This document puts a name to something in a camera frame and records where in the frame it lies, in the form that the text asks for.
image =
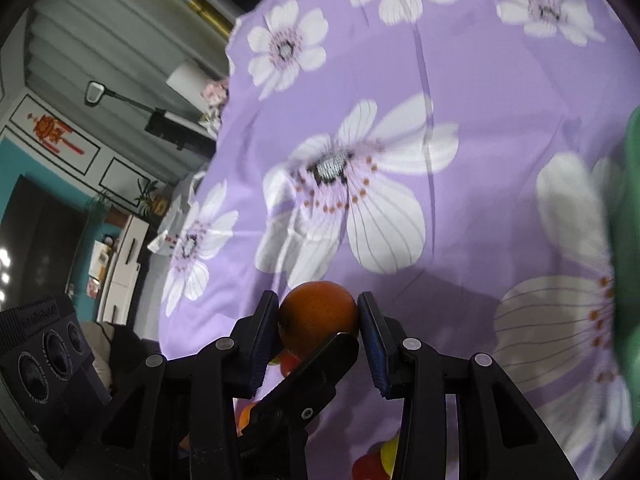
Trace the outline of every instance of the speaker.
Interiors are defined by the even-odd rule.
[[[0,426],[56,478],[111,397],[67,296],[0,312]]]

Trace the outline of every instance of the black television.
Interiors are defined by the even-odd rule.
[[[18,179],[0,221],[0,310],[66,293],[86,221],[86,212]]]

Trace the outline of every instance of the potted plant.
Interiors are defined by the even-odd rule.
[[[154,227],[158,227],[162,216],[166,213],[166,199],[157,193],[158,181],[148,180],[144,185],[138,181],[138,191],[140,194],[134,203],[138,208],[140,217]]]
[[[124,229],[124,226],[127,224],[128,215],[113,205],[109,199],[109,191],[107,189],[103,189],[89,200],[85,206],[85,210],[89,217],[89,224],[98,226],[105,223],[114,225],[120,229]]]

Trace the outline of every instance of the furniture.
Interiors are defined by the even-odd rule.
[[[98,322],[127,323],[131,298],[140,272],[138,257],[148,228],[149,224],[136,216],[132,215],[127,219],[102,286]]]

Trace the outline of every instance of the green object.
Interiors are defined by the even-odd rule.
[[[623,198],[610,222],[616,275],[614,344],[637,424],[640,420],[640,107],[629,120],[625,156]]]

